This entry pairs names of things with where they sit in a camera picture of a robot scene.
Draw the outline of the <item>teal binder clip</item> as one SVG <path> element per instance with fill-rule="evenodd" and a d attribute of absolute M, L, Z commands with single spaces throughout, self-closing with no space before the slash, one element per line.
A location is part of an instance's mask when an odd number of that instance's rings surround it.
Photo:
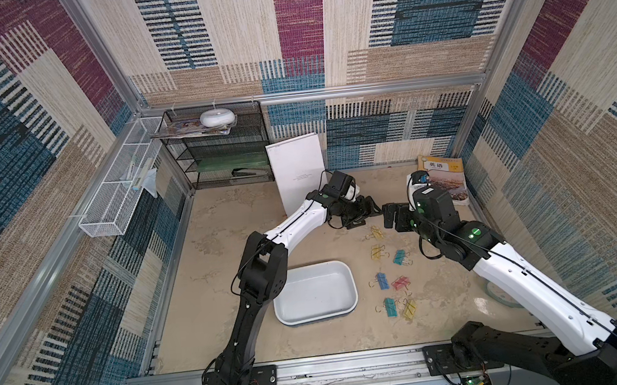
<path fill-rule="evenodd" d="M 409 253 L 406 250 L 401 249 L 397 250 L 395 256 L 393 258 L 393 263 L 399 266 L 411 266 L 413 264 L 411 258 L 409 257 Z"/>

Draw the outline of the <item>pink binder clip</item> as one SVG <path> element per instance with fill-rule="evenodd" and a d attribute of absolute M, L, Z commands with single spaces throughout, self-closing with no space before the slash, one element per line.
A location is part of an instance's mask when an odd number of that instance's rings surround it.
<path fill-rule="evenodd" d="M 394 280 L 394 282 L 391 283 L 391 286 L 396 291 L 407 290 L 410 285 L 411 285 L 410 279 L 408 277 L 405 277 L 405 276 L 400 276 L 399 278 Z"/>

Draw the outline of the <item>blue binder clip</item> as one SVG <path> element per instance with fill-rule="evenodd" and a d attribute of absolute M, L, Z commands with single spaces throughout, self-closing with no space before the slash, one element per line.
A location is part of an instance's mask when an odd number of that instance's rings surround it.
<path fill-rule="evenodd" d="M 369 281 L 368 286 L 370 288 L 377 287 L 381 291 L 390 289 L 390 284 L 387 279 L 387 276 L 383 274 L 383 272 L 378 272 L 377 274 L 375 274 L 374 278 L 371 281 Z"/>

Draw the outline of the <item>white plastic storage box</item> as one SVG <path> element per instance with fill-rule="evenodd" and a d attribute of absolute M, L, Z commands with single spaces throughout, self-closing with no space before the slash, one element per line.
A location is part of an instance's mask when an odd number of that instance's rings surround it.
<path fill-rule="evenodd" d="M 273 301 L 275 316 L 284 326 L 334 319 L 352 313 L 359 302 L 355 278 L 342 261 L 289 269 L 282 292 Z"/>

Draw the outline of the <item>green binder clip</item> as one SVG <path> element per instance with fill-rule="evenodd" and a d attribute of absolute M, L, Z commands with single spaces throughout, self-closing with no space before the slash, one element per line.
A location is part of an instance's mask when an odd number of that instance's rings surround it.
<path fill-rule="evenodd" d="M 375 311 L 379 314 L 385 314 L 386 317 L 398 318 L 398 308 L 396 301 L 391 297 L 386 297 L 381 305 L 375 307 Z"/>

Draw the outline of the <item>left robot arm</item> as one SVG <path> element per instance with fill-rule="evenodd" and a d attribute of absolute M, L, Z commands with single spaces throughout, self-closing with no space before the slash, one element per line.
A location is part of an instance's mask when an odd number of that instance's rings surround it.
<path fill-rule="evenodd" d="M 334 217 L 346 229 L 363 226 L 380 214 L 371 197 L 360 194 L 354 177 L 332 172 L 320 190 L 309 192 L 296 212 L 276 228 L 248 236 L 235 278 L 239 280 L 239 309 L 227 346 L 205 368 L 202 385 L 212 371 L 220 385 L 257 385 L 252 377 L 255 347 L 267 308 L 285 287 L 288 256 L 303 239 Z"/>

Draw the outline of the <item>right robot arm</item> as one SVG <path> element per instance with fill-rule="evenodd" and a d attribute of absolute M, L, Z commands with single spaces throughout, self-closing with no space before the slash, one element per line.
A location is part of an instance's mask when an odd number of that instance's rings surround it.
<path fill-rule="evenodd" d="M 552 336 L 508 333 L 469 321 L 451 337 L 457 371 L 499 362 L 559 385 L 617 385 L 617 319 L 586 304 L 536 269 L 481 221 L 464 221 L 447 191 L 415 185 L 407 202 L 383 206 L 384 225 L 500 287 Z"/>

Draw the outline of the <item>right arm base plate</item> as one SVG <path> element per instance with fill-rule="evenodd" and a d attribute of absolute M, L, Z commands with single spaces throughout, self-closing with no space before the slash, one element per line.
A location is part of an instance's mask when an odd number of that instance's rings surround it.
<path fill-rule="evenodd" d="M 423 347 L 421 353 L 431 376 L 460 374 L 503 368 L 504 363 L 484 360 L 463 344 L 435 344 Z"/>

